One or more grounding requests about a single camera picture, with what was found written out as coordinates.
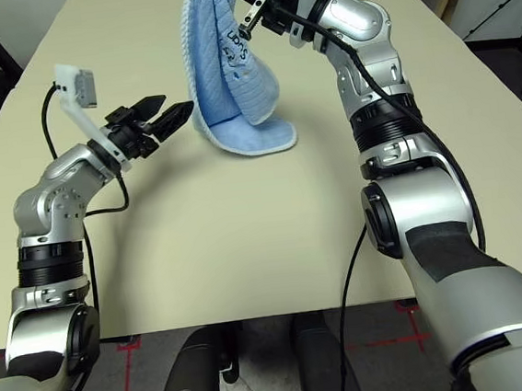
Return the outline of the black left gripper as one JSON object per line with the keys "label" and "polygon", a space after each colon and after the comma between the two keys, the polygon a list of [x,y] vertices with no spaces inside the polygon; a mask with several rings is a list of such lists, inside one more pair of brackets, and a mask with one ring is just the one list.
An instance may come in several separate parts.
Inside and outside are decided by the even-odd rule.
{"label": "black left gripper", "polygon": [[118,107],[106,115],[107,136],[128,159],[151,156],[159,147],[152,135],[162,144],[190,119],[194,107],[191,100],[173,104],[150,124],[166,98],[144,97],[130,108]]}

